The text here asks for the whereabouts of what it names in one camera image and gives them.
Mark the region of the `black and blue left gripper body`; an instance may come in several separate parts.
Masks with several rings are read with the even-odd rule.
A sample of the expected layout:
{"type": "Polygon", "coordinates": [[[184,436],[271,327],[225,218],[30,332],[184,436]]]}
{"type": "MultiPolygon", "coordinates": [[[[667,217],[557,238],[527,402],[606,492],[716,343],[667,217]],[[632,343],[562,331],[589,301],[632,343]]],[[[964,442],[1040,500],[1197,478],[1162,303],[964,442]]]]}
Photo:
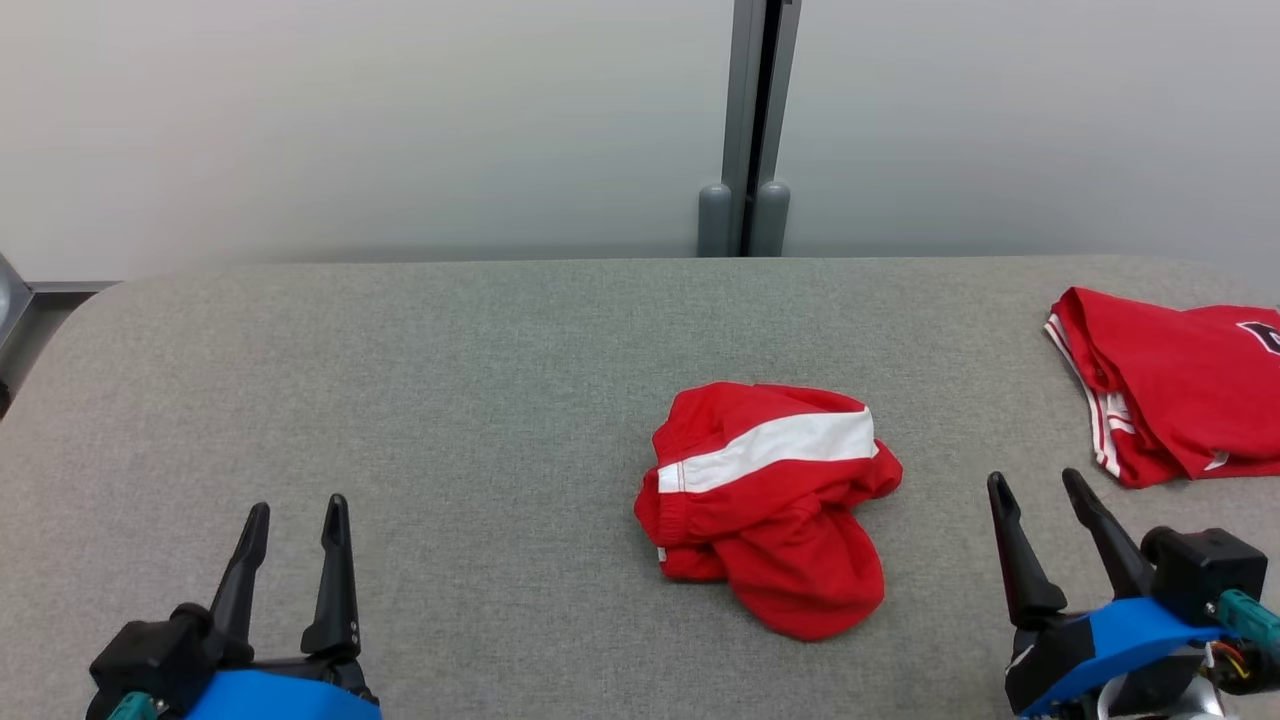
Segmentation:
{"type": "Polygon", "coordinates": [[[188,719],[381,719],[355,657],[224,661],[188,719]]]}

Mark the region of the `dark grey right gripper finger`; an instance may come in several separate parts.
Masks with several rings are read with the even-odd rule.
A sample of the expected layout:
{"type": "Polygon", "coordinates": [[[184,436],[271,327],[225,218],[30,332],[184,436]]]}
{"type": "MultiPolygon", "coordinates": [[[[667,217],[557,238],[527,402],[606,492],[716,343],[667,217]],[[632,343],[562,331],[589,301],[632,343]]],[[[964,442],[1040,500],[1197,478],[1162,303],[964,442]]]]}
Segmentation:
{"type": "Polygon", "coordinates": [[[1019,630],[1043,630],[1062,616],[1068,601],[1044,573],[1021,527],[1021,509],[1000,471],[987,478],[995,541],[1010,623],[1019,630]]]}
{"type": "Polygon", "coordinates": [[[1084,477],[1074,468],[1062,470],[1062,484],[1076,520],[1091,533],[1115,600],[1149,594],[1155,568],[1120,521],[1110,512],[1084,477]]]}

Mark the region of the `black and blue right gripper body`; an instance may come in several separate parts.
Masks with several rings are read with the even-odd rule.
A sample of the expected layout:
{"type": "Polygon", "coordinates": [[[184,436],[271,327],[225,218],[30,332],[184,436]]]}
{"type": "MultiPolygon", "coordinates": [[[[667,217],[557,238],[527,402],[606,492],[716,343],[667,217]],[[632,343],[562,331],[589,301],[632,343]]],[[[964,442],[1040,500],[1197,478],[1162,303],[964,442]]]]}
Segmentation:
{"type": "Polygon", "coordinates": [[[1175,650],[1225,633],[1219,625],[1189,625],[1152,598],[1114,601],[1037,634],[1006,667],[1005,692],[1015,716],[1048,715],[1175,650]]]}

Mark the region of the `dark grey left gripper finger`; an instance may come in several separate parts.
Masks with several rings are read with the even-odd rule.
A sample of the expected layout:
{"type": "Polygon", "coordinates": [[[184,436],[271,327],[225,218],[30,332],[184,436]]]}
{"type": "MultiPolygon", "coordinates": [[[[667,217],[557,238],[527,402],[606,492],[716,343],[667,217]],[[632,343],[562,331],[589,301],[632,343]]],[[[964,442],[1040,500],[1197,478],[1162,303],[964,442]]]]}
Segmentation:
{"type": "Polygon", "coordinates": [[[308,657],[356,659],[361,652],[355,555],[349,505],[332,495],[320,544],[324,551],[314,620],[303,630],[301,652],[308,657]]]}
{"type": "Polygon", "coordinates": [[[270,506],[257,502],[250,509],[210,606],[209,648],[220,667],[243,667],[253,661],[250,624],[256,574],[265,559],[269,529],[270,506]]]}

